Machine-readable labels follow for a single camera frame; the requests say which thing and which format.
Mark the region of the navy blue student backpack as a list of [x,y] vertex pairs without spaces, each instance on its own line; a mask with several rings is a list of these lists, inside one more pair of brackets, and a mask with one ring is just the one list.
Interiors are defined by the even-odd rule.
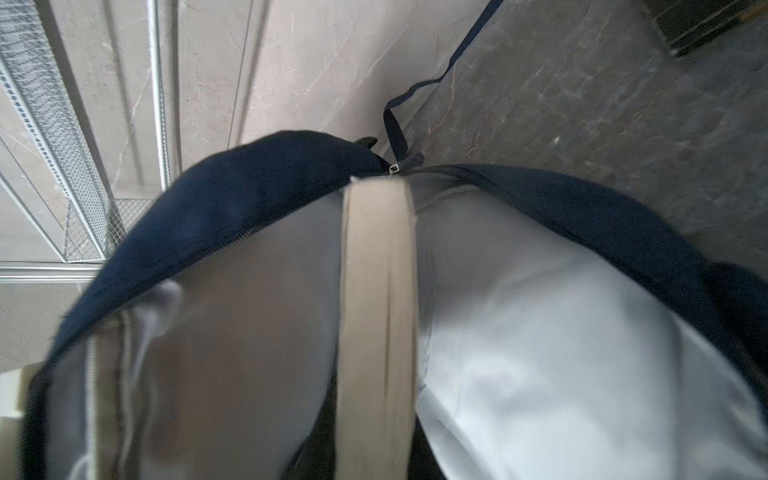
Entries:
[[207,157],[65,315],[24,479],[338,479],[344,193],[412,194],[404,479],[767,475],[767,23],[672,57],[641,1],[493,1],[394,152]]

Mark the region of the brown black book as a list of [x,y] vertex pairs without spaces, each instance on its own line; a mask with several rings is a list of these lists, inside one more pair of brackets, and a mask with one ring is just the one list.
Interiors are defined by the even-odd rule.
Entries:
[[344,193],[335,476],[404,479],[415,428],[418,295],[408,183]]

